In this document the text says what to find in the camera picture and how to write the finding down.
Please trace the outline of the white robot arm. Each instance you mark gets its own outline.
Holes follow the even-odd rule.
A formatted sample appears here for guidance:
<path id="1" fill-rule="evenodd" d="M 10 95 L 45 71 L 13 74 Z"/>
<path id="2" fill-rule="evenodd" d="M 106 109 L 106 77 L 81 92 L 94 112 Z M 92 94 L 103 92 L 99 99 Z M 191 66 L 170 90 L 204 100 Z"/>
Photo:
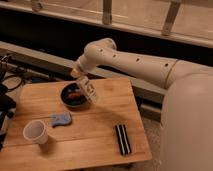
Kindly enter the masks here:
<path id="1" fill-rule="evenodd" d="M 87 44 L 74 63 L 79 78 L 110 66 L 164 88 L 159 171 L 213 171 L 213 67 L 121 52 L 104 38 Z"/>

